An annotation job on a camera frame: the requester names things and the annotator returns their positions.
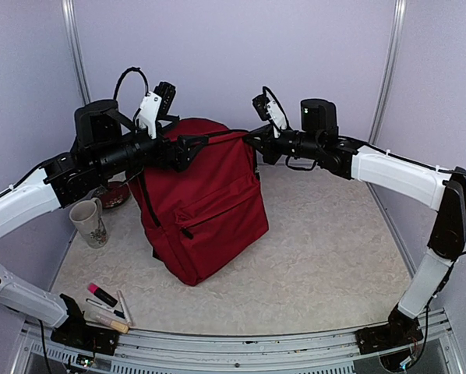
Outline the red student backpack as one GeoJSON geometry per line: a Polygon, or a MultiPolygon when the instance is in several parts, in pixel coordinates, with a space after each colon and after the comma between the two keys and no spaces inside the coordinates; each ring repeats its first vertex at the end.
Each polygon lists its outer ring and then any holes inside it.
{"type": "Polygon", "coordinates": [[[245,131],[182,119],[167,137],[209,136],[184,171],[148,167],[129,183],[154,255],[182,283],[214,275],[269,229],[256,151],[245,131]]]}

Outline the silver marker pen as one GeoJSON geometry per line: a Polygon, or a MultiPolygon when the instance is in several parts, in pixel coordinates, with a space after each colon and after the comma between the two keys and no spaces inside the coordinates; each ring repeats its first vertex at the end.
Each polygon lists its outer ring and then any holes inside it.
{"type": "Polygon", "coordinates": [[[117,296],[118,296],[119,303],[120,303],[120,305],[122,307],[122,311],[123,311],[124,316],[125,316],[125,321],[127,322],[128,326],[133,326],[133,321],[132,321],[132,317],[131,317],[131,315],[129,313],[129,308],[127,306],[127,303],[125,301],[123,293],[120,290],[117,290],[117,296]]]}

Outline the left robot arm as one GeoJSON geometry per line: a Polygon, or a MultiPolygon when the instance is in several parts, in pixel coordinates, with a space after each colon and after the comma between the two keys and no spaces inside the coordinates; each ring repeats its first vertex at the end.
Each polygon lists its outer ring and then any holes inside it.
{"type": "MultiPolygon", "coordinates": [[[[74,114],[76,138],[69,152],[39,163],[16,184],[0,192],[0,238],[46,213],[70,206],[120,172],[147,166],[184,171],[208,144],[208,136],[170,140],[157,127],[177,122],[162,112],[159,98],[144,97],[139,121],[118,110],[114,99],[94,101],[74,114]]],[[[60,328],[78,347],[93,338],[76,302],[57,296],[13,275],[0,264],[0,304],[60,328]]]]}

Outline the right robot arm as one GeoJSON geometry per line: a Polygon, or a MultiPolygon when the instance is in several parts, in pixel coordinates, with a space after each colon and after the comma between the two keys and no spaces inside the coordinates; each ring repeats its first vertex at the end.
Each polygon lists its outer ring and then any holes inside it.
{"type": "Polygon", "coordinates": [[[466,253],[466,170],[430,166],[340,136],[336,106],[324,99],[301,102],[300,130],[290,127],[271,93],[254,97],[252,106],[265,125],[250,131],[245,141],[262,154],[265,163],[276,164],[281,157],[311,160],[314,168],[384,187],[436,211],[426,253],[394,309],[398,316],[382,329],[383,340],[398,346],[411,335],[411,320],[443,288],[454,264],[466,253]]]}

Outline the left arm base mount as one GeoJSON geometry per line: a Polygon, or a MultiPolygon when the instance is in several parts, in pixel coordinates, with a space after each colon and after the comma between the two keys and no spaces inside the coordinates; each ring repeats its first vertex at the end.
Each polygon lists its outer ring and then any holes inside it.
{"type": "Polygon", "coordinates": [[[51,332],[51,340],[71,348],[113,356],[119,332],[106,327],[91,326],[76,301],[64,294],[60,298],[66,305],[68,318],[51,332]]]}

